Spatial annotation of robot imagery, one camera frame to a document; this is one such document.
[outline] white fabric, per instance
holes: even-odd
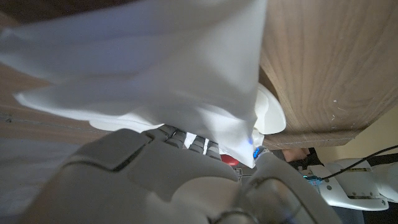
[[[15,95],[97,128],[163,123],[253,167],[265,0],[138,1],[4,29],[0,61],[52,86]]]

